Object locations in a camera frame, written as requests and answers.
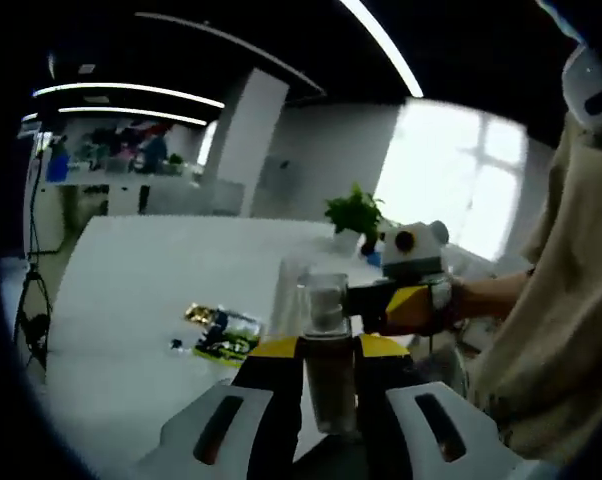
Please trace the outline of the person's right hand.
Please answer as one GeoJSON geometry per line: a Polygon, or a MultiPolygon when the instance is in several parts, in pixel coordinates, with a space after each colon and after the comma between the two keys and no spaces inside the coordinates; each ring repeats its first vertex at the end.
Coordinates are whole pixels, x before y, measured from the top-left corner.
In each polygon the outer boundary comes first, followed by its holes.
{"type": "Polygon", "coordinates": [[[450,324],[456,326],[461,322],[481,316],[482,297],[477,292],[477,283],[454,278],[452,280],[450,324]]]}

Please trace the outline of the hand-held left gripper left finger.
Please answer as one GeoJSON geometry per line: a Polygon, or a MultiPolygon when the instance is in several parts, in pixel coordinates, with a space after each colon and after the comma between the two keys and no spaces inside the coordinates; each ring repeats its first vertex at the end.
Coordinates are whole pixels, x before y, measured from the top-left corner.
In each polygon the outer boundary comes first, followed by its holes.
{"type": "Polygon", "coordinates": [[[303,360],[298,339],[259,344],[234,379],[170,418],[140,461],[143,479],[281,479],[301,429],[303,360]]]}

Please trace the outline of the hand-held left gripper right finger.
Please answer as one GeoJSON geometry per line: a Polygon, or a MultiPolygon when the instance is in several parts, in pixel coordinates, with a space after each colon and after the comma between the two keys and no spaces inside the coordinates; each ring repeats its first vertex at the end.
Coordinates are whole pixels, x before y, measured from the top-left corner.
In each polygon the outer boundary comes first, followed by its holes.
{"type": "Polygon", "coordinates": [[[444,383],[421,381],[395,341],[358,335],[354,366],[373,479],[507,479],[523,463],[488,416],[444,383]]]}

